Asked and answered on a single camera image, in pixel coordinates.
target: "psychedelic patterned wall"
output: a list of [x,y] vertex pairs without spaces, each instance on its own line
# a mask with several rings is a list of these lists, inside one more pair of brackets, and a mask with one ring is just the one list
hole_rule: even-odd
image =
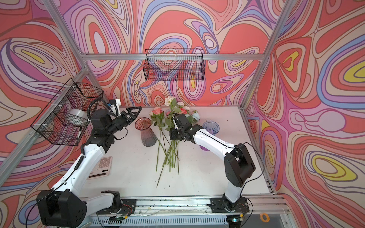
[[365,2],[299,0],[245,111],[298,227],[365,227]]
[[202,47],[206,53],[231,54],[263,53],[283,2],[71,0],[57,4],[84,53]]
[[[281,0],[81,0],[63,1],[58,9],[84,53],[199,47],[210,54],[257,54],[282,5]],[[193,83],[145,82],[143,61],[89,61],[89,66],[107,96],[120,98],[122,105],[160,105],[168,95],[190,105],[239,105],[257,63],[206,61],[206,80]]]
[[173,95],[189,105],[239,105],[258,61],[217,61],[216,72],[205,71],[204,82],[145,81],[143,61],[89,61],[109,99],[122,106],[164,105]]
[[[0,162],[80,66],[41,0],[0,1]],[[79,148],[37,140],[0,188],[0,227],[24,227],[38,192],[71,166]],[[38,209],[30,227],[40,227]]]

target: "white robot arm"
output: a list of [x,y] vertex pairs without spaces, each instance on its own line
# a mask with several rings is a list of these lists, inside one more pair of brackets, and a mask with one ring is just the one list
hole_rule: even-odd
[[[141,107],[127,108],[127,113],[125,111],[120,113],[119,106],[114,105],[110,110],[99,109],[93,113],[91,136],[81,146],[78,159],[51,190],[43,190],[37,196],[38,209],[44,225],[75,228],[82,223],[85,216],[97,211],[121,209],[119,192],[104,191],[89,198],[79,198],[79,195],[94,166],[114,143],[114,133],[131,124],[141,109]],[[243,184],[255,170],[246,147],[243,144],[236,146],[225,142],[207,132],[202,126],[192,126],[184,114],[177,115],[173,119],[176,128],[170,131],[171,139],[189,140],[204,146],[224,161],[229,183],[222,200],[218,201],[222,203],[224,212],[235,211],[237,204],[242,203]]]
[[114,143],[114,133],[131,124],[142,110],[133,107],[120,112],[120,102],[115,100],[111,100],[111,105],[109,110],[96,110],[92,117],[88,114],[93,129],[87,142],[81,145],[80,156],[50,190],[38,194],[36,200],[43,225],[75,228],[86,216],[101,209],[121,209],[119,192],[104,191],[97,196],[79,198],[90,172]]
[[188,140],[196,143],[207,148],[224,161],[226,177],[229,182],[222,200],[218,200],[218,202],[221,202],[220,206],[225,211],[235,211],[237,204],[243,199],[241,192],[244,183],[256,169],[245,145],[228,143],[210,134],[200,125],[191,125],[184,114],[175,115],[173,121],[175,128],[170,130],[171,139]]

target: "purple glass vase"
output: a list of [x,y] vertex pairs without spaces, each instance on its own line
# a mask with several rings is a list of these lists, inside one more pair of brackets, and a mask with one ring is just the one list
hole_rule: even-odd
[[[219,132],[219,125],[216,122],[211,121],[211,120],[205,121],[203,123],[203,128],[212,135],[215,135]],[[205,148],[203,146],[200,146],[200,148],[204,151],[209,151],[207,148]]]
[[136,129],[141,131],[142,143],[146,147],[153,146],[157,142],[157,137],[151,129],[151,124],[152,121],[146,117],[139,118],[134,124]]

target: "black wire basket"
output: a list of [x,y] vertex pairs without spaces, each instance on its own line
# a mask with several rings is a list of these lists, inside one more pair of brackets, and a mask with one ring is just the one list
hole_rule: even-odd
[[146,49],[146,81],[204,81],[203,49]]
[[[58,104],[47,105],[33,121],[31,127],[52,144],[77,146],[83,136],[89,121],[86,112],[90,103],[96,98],[103,97],[103,90],[88,83],[73,82],[58,91],[55,97],[61,94],[62,89],[68,89]],[[91,107],[90,114],[97,109],[99,102]],[[35,123],[46,108],[54,108],[51,114],[42,122]]]

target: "tape roll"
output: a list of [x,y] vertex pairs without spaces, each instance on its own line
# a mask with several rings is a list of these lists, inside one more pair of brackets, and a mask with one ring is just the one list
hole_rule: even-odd
[[268,214],[266,214],[266,213],[261,213],[261,214],[260,214],[260,219],[261,219],[261,221],[263,221],[264,223],[268,223],[268,222],[270,221],[270,217],[269,217],[269,215],[268,215]]

